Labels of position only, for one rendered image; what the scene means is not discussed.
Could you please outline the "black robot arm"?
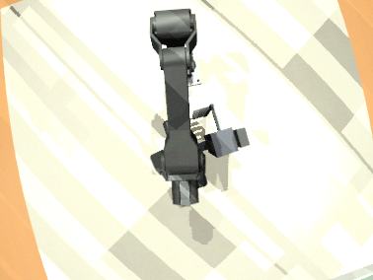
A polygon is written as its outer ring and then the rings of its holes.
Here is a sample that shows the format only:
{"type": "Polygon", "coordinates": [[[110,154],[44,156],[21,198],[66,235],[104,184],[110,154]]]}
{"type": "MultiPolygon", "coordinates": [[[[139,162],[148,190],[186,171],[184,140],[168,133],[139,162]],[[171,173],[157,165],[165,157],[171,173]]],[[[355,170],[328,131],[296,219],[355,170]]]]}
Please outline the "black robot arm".
{"type": "Polygon", "coordinates": [[[154,11],[154,16],[149,35],[164,70],[169,133],[164,149],[152,154],[150,161],[155,172],[172,184],[173,205],[190,207],[199,203],[198,181],[206,175],[205,155],[190,129],[187,78],[196,68],[192,54],[197,46],[196,17],[191,9],[154,11]]]}

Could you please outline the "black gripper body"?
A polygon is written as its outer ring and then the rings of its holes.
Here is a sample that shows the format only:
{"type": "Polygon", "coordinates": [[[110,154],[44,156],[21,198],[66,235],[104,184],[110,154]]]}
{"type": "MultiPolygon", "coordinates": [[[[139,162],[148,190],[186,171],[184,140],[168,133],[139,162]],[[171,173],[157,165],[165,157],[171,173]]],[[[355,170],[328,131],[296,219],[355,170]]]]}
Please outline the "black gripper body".
{"type": "MultiPolygon", "coordinates": [[[[168,133],[169,133],[168,120],[165,120],[163,122],[163,126],[164,126],[164,129],[165,129],[166,135],[168,135],[168,133]]],[[[208,184],[208,182],[207,182],[206,176],[203,175],[203,180],[198,181],[198,188],[204,187],[207,184],[208,184]]]]}

